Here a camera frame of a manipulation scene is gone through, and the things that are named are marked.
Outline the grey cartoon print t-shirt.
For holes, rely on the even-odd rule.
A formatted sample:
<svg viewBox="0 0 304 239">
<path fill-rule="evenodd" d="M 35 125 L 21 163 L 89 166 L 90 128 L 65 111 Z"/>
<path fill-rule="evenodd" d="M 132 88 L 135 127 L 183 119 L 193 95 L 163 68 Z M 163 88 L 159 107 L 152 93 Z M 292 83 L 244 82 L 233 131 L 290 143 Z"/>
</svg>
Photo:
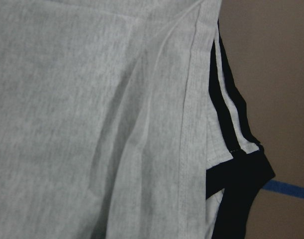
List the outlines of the grey cartoon print t-shirt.
<svg viewBox="0 0 304 239">
<path fill-rule="evenodd" d="M 0 0 L 0 239 L 242 239 L 274 177 L 219 0 Z"/>
</svg>

